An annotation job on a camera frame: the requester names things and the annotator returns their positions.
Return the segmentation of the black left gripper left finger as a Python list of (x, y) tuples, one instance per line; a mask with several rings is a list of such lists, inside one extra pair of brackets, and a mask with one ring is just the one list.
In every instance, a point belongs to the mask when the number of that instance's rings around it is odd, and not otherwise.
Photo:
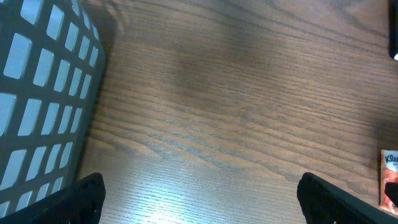
[(1, 224), (98, 224), (105, 195), (103, 176), (95, 172), (1, 218)]

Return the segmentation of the orange tissue pack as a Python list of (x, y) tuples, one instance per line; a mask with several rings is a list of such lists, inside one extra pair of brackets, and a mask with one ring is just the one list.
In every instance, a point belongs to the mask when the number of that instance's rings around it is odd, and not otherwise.
[(388, 182), (397, 183), (397, 151), (381, 150), (380, 168), (380, 207), (397, 215), (397, 205), (386, 195), (385, 186)]

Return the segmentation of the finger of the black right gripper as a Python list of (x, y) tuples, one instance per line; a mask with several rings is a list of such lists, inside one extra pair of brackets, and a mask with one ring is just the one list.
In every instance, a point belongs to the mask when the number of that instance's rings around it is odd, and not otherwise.
[(398, 206), (397, 191), (398, 183), (387, 182), (385, 184), (384, 193), (396, 207)]

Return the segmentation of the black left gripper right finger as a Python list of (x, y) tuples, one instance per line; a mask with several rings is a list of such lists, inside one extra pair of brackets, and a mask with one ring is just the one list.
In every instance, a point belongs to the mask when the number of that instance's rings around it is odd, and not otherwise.
[(397, 223), (397, 218), (310, 172), (300, 179), (297, 198), (307, 223)]

